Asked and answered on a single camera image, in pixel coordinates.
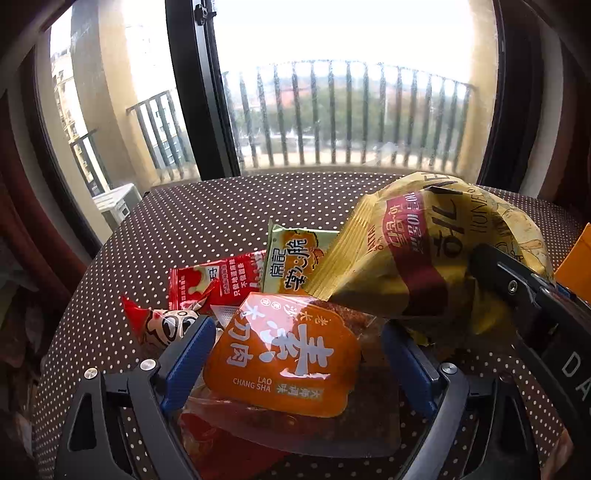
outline metal railing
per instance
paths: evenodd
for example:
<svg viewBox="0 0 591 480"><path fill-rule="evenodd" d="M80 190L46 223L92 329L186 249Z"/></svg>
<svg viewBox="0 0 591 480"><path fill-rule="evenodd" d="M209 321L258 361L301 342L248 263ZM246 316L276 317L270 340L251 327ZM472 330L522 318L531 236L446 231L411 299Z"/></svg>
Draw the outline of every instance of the metal railing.
<svg viewBox="0 0 591 480"><path fill-rule="evenodd" d="M309 74L298 74L302 66ZM372 163L456 172L471 93L466 83L336 60L271 64L249 78L226 72L223 83L242 169L281 166L279 155L285 167Z"/></svg>
<svg viewBox="0 0 591 480"><path fill-rule="evenodd" d="M139 128L161 182L166 181L165 172L171 181L176 180L175 171L180 179L185 178L188 172L189 175L193 175L193 167L196 168L195 160L190 149L186 148L172 91L166 90L142 100L129 107L126 113L129 115L131 111L135 111Z"/></svg>
<svg viewBox="0 0 591 480"><path fill-rule="evenodd" d="M96 130L91 130L86 135L70 142L70 149L78 170L84 178L86 188L93 197L113 188L93 138Z"/></svg>

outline screw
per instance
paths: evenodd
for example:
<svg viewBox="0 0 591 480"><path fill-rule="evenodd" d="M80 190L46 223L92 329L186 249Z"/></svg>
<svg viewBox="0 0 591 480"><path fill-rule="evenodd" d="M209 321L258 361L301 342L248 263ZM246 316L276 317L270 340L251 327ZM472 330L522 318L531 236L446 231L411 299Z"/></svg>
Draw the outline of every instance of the screw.
<svg viewBox="0 0 591 480"><path fill-rule="evenodd" d="M511 295L515 295L516 291L517 291L517 282L515 280L511 280L509 282L509 293Z"/></svg>
<svg viewBox="0 0 591 480"><path fill-rule="evenodd" d="M507 370L503 370L499 374L499 378L505 383L513 383L513 377Z"/></svg>
<svg viewBox="0 0 591 480"><path fill-rule="evenodd" d="M457 372L457 367L454 364L445 362L441 364L441 370L443 370L443 372L447 373L448 375L453 375Z"/></svg>
<svg viewBox="0 0 591 480"><path fill-rule="evenodd" d="M96 377L98 374L98 371L95 367L90 367L86 372L84 372L84 378L86 378L87 380L90 380L91 378Z"/></svg>
<svg viewBox="0 0 591 480"><path fill-rule="evenodd" d="M147 358L146 360L141 362L139 365L139 367L142 370L146 370L146 371L152 370L155 366L156 366L156 360L154 360L152 358Z"/></svg>

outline red snack wrapper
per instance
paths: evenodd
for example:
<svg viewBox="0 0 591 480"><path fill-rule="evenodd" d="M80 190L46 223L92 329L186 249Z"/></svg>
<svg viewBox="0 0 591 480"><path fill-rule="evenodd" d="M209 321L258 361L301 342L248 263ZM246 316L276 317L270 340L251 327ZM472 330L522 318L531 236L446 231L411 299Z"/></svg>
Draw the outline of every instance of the red snack wrapper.
<svg viewBox="0 0 591 480"><path fill-rule="evenodd" d="M212 313L211 305L239 306L251 292L261 291L265 251L222 258L194 267L171 268L168 275L168 307L184 310L200 305L200 313Z"/></svg>
<svg viewBox="0 0 591 480"><path fill-rule="evenodd" d="M288 455L235 437L186 410L178 423L183 446L203 480L254 478ZM232 452L231 462L228 462L228 452Z"/></svg>

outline window frame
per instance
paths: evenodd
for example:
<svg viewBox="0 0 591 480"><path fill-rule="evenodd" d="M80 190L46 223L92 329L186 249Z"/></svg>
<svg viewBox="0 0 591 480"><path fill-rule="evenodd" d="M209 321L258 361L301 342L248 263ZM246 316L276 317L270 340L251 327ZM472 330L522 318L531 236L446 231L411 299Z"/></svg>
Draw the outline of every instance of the window frame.
<svg viewBox="0 0 591 480"><path fill-rule="evenodd" d="M499 67L491 131L477 184L518 192L540 124L544 61L534 11L493 0Z"/></svg>
<svg viewBox="0 0 591 480"><path fill-rule="evenodd" d="M202 25L195 20L207 9ZM240 176L222 74L210 0L165 0L168 44L178 98L187 134L202 180Z"/></svg>
<svg viewBox="0 0 591 480"><path fill-rule="evenodd" d="M78 207L61 172L56 153L47 132L37 86L37 47L33 47L20 67L20 87L25 123L41 173L72 231L91 258L97 256L102 244Z"/></svg>

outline round table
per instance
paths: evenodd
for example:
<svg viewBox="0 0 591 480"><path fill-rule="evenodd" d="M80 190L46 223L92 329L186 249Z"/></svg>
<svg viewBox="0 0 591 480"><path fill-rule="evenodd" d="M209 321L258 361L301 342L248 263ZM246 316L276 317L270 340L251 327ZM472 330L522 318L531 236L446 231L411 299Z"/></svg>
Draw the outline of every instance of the round table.
<svg viewBox="0 0 591 480"><path fill-rule="evenodd" d="M122 372L141 362L139 346L119 296L165 308L168 269L266 248L269 218L285 226L338 230L360 196L397 176L374 173L284 173L160 187L151 191L103 246L78 285L47 355L33 412L33 449L42 478L52 478L61 427L86 369ZM516 193L487 189L527 212L540 227L557 268L584 224L562 208ZM513 373L522 391L545 461L561 421L543 390L518 358L462 352L454 359L468 374ZM384 478L396 476L426 421L400 396L401 448L394 456L328 459L290 455L256 478ZM156 478L130 409L122 411L137 471ZM441 470L453 479L466 459L475 425L466 414Z"/></svg>

